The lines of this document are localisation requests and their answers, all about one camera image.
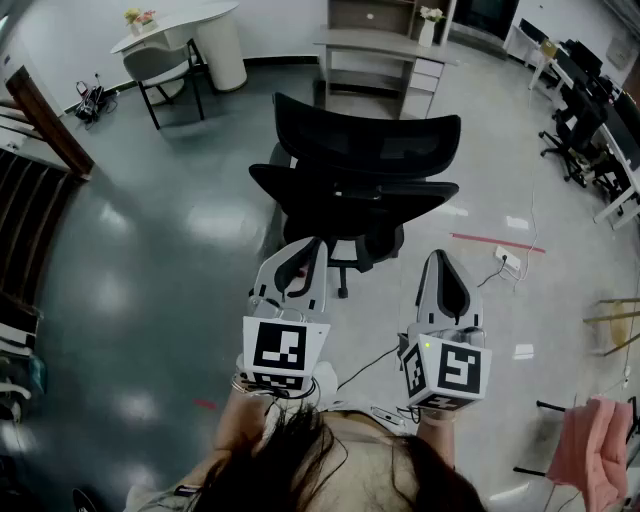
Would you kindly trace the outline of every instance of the pink towel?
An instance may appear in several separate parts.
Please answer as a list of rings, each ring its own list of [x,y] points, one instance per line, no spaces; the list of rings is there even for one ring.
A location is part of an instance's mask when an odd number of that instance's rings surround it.
[[[627,494],[626,437],[632,416],[631,404],[602,397],[564,413],[547,478],[582,492],[587,512],[601,512]]]

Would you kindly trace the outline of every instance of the red mark on floor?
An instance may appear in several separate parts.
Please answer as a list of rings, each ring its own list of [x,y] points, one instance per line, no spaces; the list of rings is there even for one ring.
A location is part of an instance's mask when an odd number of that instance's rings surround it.
[[[507,242],[505,240],[496,240],[495,238],[484,238],[482,236],[471,236],[471,235],[462,235],[460,233],[451,233],[453,238],[462,238],[463,240],[473,240],[474,242],[487,242],[489,244],[498,244],[498,245],[506,245],[507,247],[517,247],[518,249],[526,249],[529,250],[531,245],[525,244],[515,244],[513,242]],[[540,252],[542,254],[547,254],[547,251],[544,249],[540,249],[540,247],[534,247],[534,251]]]
[[[200,400],[199,398],[194,398],[193,403],[196,404],[198,407],[204,407],[205,409],[211,409],[212,411],[215,411],[218,408],[215,402],[209,402],[208,400]]]

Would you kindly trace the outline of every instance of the white cabinet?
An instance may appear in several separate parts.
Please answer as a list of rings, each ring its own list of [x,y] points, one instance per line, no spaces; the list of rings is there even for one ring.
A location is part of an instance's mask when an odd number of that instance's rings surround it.
[[[400,119],[426,119],[443,68],[444,64],[441,62],[416,59],[400,111]]]

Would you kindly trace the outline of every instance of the glossy floor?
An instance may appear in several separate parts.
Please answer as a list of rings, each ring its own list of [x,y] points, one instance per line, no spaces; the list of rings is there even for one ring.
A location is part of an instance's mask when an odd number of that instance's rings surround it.
[[[626,352],[607,358],[607,330],[585,326],[596,300],[632,297],[638,282],[638,225],[612,231],[592,217],[604,203],[593,187],[565,183],[554,155],[537,134],[555,131],[552,106],[541,87],[529,95],[532,71],[452,45],[461,65],[447,66],[430,117],[458,114],[462,136],[453,164],[438,181],[460,192],[446,205],[405,226],[400,257],[366,274],[350,272],[349,299],[329,303],[332,332],[325,357],[344,380],[397,343],[397,332],[415,321],[414,300],[424,262],[434,249],[456,257],[480,283],[499,268],[495,244],[455,238],[452,233],[536,247],[526,280],[491,279],[483,288],[484,328],[493,362],[487,398],[460,414],[456,463],[492,510],[557,511],[576,491],[511,471],[515,465],[545,471],[551,461],[561,415],[536,408],[536,400],[562,406],[583,404],[597,393],[626,399],[640,391],[640,345],[632,345],[629,386],[621,380]],[[386,117],[365,100],[338,98],[333,107]],[[532,198],[535,187],[535,224]],[[509,248],[526,264],[527,250]],[[333,289],[337,275],[333,276]],[[640,332],[640,322],[634,327]],[[515,358],[533,348],[533,357]],[[403,393],[392,357],[370,368],[342,392],[395,410]],[[584,510],[581,498],[563,512]]]
[[[527,279],[514,290],[513,280],[496,277],[482,289],[491,380],[486,400],[456,423],[457,467],[490,507],[537,512],[551,485],[511,471],[544,470],[550,460],[558,418],[535,401],[570,406],[640,389],[634,373],[622,389],[625,351],[597,357],[606,336],[581,321],[595,300],[636,292],[638,229],[595,225],[597,194],[565,183],[553,155],[539,156],[537,133],[552,128],[551,104],[544,91],[529,95],[531,71],[456,45],[451,51],[461,65],[445,69],[431,116],[462,118],[456,159],[438,176],[460,192],[405,227],[398,259],[349,272],[349,299],[337,298],[330,272],[332,331],[322,358],[342,381],[392,348],[415,318],[420,273],[434,249],[449,251],[478,282],[497,270],[494,245],[451,233],[531,244],[537,229],[536,247],[546,252],[531,253]],[[314,76],[304,67],[253,70],[244,89],[207,97],[204,123],[194,122],[187,91],[173,109],[161,107],[160,132],[132,90],[90,131],[74,128],[101,170],[70,209],[44,282],[40,346],[50,393],[20,428],[19,445],[13,431],[3,435],[25,452],[34,488],[53,510],[68,509],[71,487],[81,485],[121,509],[132,483],[170,485],[206,453],[273,208],[246,169],[266,161],[276,140],[270,94],[309,101]],[[525,250],[513,252],[526,261]],[[514,359],[521,345],[531,345],[533,357]],[[635,369],[639,357],[632,346]],[[342,393],[392,410],[405,403],[391,356]],[[574,494],[556,490],[548,510]],[[581,507],[578,498],[563,512]]]

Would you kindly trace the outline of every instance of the potted flower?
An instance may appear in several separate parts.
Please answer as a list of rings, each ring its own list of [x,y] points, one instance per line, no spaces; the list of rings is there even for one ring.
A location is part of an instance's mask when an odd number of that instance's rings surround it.
[[[154,28],[158,28],[158,24],[153,19],[155,13],[156,11],[145,11],[144,14],[138,16],[137,21],[142,25],[143,32],[150,32]]]
[[[428,7],[420,7],[420,16],[424,18],[424,26],[420,32],[418,44],[429,48],[433,44],[433,32],[436,23],[445,17],[440,9],[429,9]]]
[[[127,25],[131,29],[131,33],[134,36],[140,35],[140,31],[138,30],[138,26],[136,25],[136,20],[140,16],[140,9],[134,7],[132,9],[127,9],[124,13],[124,18],[127,20]]]

